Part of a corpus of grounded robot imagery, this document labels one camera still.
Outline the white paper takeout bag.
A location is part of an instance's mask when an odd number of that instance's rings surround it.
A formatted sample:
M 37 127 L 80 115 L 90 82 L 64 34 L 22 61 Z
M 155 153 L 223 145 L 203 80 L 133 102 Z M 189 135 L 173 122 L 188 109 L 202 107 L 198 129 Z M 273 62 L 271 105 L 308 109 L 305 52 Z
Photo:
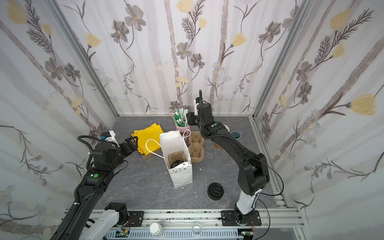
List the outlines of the white paper takeout bag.
M 160 141 L 154 139 L 146 141 L 156 143 L 162 150 L 162 154 L 150 153 L 164 159 L 167 170 L 173 182 L 174 188 L 180 188 L 193 182 L 192 159 L 185 139 L 191 134 L 190 130 L 169 131 L 160 134 Z

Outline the brown pulp cup carrier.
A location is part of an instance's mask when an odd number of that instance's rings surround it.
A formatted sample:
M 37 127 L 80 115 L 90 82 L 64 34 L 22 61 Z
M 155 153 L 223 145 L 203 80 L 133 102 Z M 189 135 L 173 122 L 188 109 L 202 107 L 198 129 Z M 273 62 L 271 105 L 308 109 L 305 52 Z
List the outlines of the brown pulp cup carrier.
M 174 161 L 176 160 L 181 160 L 181 161 L 184 161 L 186 162 L 187 161 L 187 158 L 184 154 L 184 152 L 181 152 L 181 151 L 177 151 L 177 152 L 173 152 L 171 153 L 169 156 L 168 156 L 168 160 L 169 160 L 169 164 L 170 164 L 170 168 L 171 168 L 171 165 Z

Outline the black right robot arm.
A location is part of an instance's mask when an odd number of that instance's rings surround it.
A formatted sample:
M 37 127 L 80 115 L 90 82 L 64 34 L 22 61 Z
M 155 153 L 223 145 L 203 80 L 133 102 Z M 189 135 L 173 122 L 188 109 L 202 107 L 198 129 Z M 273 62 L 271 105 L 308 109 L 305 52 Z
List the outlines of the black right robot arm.
M 247 149 L 231 136 L 224 124 L 215 121 L 211 104 L 197 98 L 195 109 L 187 114 L 188 123 L 199 127 L 202 137 L 218 144 L 235 161 L 239 168 L 238 184 L 241 194 L 234 206 L 234 222 L 245 226 L 251 221 L 255 204 L 259 195 L 264 194 L 263 188 L 270 182 L 270 171 L 267 159 L 263 154 L 256 154 Z

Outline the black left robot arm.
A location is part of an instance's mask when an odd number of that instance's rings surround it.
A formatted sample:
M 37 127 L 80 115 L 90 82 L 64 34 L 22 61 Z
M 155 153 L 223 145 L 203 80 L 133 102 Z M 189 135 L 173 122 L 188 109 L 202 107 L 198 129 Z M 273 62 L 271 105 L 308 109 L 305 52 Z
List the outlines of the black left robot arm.
M 52 240 L 78 240 L 99 199 L 106 192 L 116 175 L 115 169 L 125 158 L 138 150 L 138 137 L 129 137 L 116 143 L 111 132 L 104 132 L 100 138 L 79 136 L 90 152 L 87 173 L 74 190 L 74 202 L 66 214 Z

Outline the yellow paper napkin stack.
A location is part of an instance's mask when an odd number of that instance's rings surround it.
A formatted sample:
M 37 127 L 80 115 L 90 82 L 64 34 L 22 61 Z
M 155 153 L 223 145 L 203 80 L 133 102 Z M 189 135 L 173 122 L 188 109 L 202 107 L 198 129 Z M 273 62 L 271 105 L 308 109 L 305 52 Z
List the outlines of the yellow paper napkin stack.
M 160 125 L 154 123 L 150 127 L 147 127 L 143 130 L 135 130 L 132 137 L 138 137 L 138 151 L 141 155 L 148 155 L 151 152 L 155 152 L 161 146 L 160 144 L 160 135 L 164 131 Z

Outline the brown pulp carrier stack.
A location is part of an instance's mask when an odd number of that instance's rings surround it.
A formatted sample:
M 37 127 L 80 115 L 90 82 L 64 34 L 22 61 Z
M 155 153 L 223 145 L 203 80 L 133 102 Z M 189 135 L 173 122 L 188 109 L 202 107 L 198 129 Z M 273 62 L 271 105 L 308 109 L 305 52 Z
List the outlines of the brown pulp carrier stack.
M 200 163 L 205 156 L 204 138 L 199 131 L 192 131 L 188 137 L 189 153 L 193 163 Z

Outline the pink cup with straws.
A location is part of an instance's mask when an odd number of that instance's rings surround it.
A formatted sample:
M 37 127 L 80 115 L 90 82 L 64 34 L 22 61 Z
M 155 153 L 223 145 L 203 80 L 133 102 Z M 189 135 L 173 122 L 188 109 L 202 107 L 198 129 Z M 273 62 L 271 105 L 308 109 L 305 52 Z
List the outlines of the pink cup with straws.
M 183 139 L 188 141 L 191 134 L 191 126 L 188 124 L 187 113 L 188 109 L 180 108 L 175 110 L 173 114 L 173 119 L 176 125 L 176 129 L 181 133 Z

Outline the stack of paper cups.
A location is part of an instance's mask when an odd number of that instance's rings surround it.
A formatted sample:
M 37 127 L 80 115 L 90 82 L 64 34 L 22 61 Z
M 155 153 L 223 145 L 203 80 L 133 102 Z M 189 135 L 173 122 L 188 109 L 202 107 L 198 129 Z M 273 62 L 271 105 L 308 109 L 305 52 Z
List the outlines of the stack of paper cups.
M 230 132 L 230 128 L 229 128 L 227 125 L 224 124 L 224 127 L 225 127 L 225 129 L 226 129 L 228 132 Z M 216 140 L 216 141 L 214 141 L 214 148 L 215 148 L 216 150 L 221 150 L 221 149 L 223 149 L 223 140 Z

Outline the teal ceramic cup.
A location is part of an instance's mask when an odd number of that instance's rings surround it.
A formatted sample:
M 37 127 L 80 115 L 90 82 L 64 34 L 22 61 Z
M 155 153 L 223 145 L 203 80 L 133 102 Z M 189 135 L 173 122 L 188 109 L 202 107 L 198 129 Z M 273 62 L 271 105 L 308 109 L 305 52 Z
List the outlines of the teal ceramic cup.
M 235 139 L 240 139 L 241 137 L 242 137 L 242 134 L 240 133 L 240 132 L 238 132 L 238 131 L 231 131 L 230 132 L 230 134 L 231 134 L 231 136 L 233 137 L 233 138 L 235 138 Z

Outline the white round knob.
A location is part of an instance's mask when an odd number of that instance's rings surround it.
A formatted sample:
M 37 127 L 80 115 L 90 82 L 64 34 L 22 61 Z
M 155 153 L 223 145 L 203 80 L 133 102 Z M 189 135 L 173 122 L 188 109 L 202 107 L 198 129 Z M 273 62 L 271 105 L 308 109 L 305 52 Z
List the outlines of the white round knob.
M 164 233 L 164 227 L 160 223 L 152 223 L 150 225 L 150 233 L 154 237 L 160 237 Z

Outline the clear glass cup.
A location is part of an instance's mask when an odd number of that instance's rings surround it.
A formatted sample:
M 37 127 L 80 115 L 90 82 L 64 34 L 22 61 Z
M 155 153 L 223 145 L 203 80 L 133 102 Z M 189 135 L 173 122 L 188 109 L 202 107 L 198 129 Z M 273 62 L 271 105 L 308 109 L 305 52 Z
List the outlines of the clear glass cup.
M 193 225 L 192 225 L 192 233 L 194 235 L 199 236 L 199 235 L 202 234 L 202 231 L 203 231 L 202 226 L 199 223 L 197 223 L 197 222 L 193 223 Z

